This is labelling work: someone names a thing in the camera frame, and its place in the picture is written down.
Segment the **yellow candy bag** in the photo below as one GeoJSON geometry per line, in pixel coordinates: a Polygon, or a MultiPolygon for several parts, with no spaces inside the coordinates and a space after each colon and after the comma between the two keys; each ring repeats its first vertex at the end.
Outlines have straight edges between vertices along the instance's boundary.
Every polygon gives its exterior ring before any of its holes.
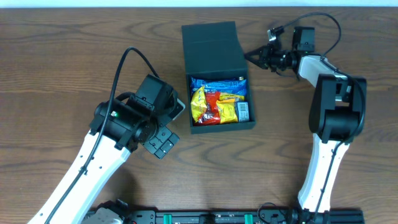
{"type": "Polygon", "coordinates": [[[245,101],[245,96],[221,92],[219,100],[220,101],[224,101],[224,100],[245,101]]]}

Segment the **yellow orange snack packet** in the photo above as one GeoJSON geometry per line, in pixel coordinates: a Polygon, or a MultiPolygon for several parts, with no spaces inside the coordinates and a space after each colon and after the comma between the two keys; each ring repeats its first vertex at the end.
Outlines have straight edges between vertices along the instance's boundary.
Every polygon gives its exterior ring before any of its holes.
{"type": "Polygon", "coordinates": [[[192,111],[192,118],[195,122],[198,122],[198,120],[203,116],[203,114],[207,110],[204,86],[201,86],[196,92],[194,92],[190,105],[192,111]]]}

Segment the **small blue box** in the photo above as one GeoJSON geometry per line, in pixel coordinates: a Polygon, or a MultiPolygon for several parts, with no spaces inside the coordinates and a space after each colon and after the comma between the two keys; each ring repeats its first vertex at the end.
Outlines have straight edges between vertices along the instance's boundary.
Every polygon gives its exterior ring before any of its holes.
{"type": "Polygon", "coordinates": [[[238,121],[240,123],[249,121],[249,107],[247,102],[245,101],[237,102],[236,111],[237,111],[238,121]]]}

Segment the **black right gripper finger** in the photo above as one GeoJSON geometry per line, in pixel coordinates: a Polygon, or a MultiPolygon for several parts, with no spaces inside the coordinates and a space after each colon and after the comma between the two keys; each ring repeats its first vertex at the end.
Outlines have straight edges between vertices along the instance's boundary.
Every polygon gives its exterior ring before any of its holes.
{"type": "Polygon", "coordinates": [[[255,50],[249,51],[247,53],[244,54],[245,57],[253,57],[253,56],[258,56],[261,57],[262,56],[262,50],[263,47],[259,47],[255,50]]]}
{"type": "Polygon", "coordinates": [[[256,65],[257,67],[264,68],[264,62],[261,60],[261,58],[260,59],[255,59],[254,57],[247,56],[247,55],[245,55],[244,58],[247,61],[251,62],[252,64],[256,65]]]}

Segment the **small yellow packet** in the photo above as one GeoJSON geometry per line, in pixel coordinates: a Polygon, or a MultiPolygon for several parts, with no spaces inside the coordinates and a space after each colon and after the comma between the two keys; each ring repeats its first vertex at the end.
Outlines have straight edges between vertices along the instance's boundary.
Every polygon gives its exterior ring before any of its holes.
{"type": "Polygon", "coordinates": [[[237,123],[238,116],[236,115],[235,99],[228,99],[217,101],[218,112],[220,115],[220,123],[237,123]]]}

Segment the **red Hacks candy bag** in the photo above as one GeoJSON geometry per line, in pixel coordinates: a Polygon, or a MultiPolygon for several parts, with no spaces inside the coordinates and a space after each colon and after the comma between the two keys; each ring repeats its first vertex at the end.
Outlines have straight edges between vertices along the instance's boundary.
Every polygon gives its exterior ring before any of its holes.
{"type": "Polygon", "coordinates": [[[220,94],[221,93],[219,91],[205,93],[207,110],[203,115],[199,117],[198,121],[195,122],[195,126],[209,126],[220,124],[221,118],[218,107],[216,105],[216,102],[220,98],[220,94]]]}

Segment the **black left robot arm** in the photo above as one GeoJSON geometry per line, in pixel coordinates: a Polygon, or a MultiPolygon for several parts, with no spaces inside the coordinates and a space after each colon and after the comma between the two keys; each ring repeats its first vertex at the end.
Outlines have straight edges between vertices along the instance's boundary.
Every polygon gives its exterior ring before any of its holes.
{"type": "Polygon", "coordinates": [[[31,223],[123,223],[110,208],[90,208],[138,145],[162,159],[179,137],[166,125],[185,109],[174,90],[125,92],[100,103],[78,156],[31,223]]]}

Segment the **dark green box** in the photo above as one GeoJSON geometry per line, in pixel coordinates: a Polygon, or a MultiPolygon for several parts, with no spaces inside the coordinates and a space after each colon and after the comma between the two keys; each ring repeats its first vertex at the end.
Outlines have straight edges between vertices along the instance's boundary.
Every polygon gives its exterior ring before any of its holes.
{"type": "Polygon", "coordinates": [[[190,132],[203,134],[253,129],[256,115],[248,64],[239,43],[235,22],[184,25],[182,41],[188,100],[191,100],[192,78],[218,81],[243,77],[246,80],[245,100],[249,113],[249,120],[242,123],[196,126],[190,103],[187,103],[190,132]]]}

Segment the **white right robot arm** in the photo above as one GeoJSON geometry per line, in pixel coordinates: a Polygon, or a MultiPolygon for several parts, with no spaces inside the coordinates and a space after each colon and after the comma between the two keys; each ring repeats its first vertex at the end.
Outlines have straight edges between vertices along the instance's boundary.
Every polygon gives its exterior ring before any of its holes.
{"type": "Polygon", "coordinates": [[[342,157],[364,128],[366,79],[342,72],[320,54],[276,50],[271,44],[252,50],[244,57],[272,72],[292,69],[296,76],[314,86],[308,117],[313,149],[298,202],[306,212],[328,212],[342,157]]]}

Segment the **blue Oreo cookie pack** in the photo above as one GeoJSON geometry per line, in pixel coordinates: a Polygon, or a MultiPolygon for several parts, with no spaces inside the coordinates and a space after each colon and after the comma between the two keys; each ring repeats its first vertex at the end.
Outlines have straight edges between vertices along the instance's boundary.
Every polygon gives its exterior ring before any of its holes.
{"type": "Polygon", "coordinates": [[[191,77],[191,92],[194,93],[199,88],[204,87],[205,92],[222,92],[222,93],[231,93],[235,95],[246,96],[247,88],[246,88],[246,80],[204,80],[191,77]]]}

